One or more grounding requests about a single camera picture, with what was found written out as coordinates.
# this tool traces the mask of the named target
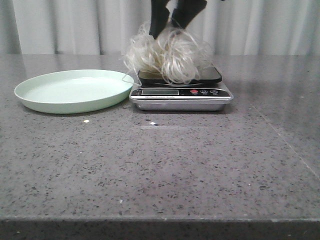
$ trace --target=curtain fold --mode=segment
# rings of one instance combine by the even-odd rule
[[[0,53],[124,53],[150,19],[150,0],[0,0]],[[319,55],[320,1],[207,0],[187,30],[216,55]]]

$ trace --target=speckled granite countertop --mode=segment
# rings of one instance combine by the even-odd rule
[[[235,96],[222,112],[141,111],[125,100],[54,115],[25,108],[15,86],[65,70],[125,72],[120,55],[1,55],[0,239],[54,239],[68,224],[97,236],[164,233],[152,223],[184,228],[183,239],[223,223],[229,235],[210,234],[240,239],[252,228],[231,223],[261,222],[285,224],[288,239],[297,229],[320,236],[320,56],[217,56],[215,65]]]

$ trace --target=scale weighing platform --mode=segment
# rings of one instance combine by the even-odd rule
[[[234,98],[215,67],[201,72],[190,84],[168,84],[161,74],[140,71],[141,86],[133,86],[129,99],[141,110],[220,111]]]

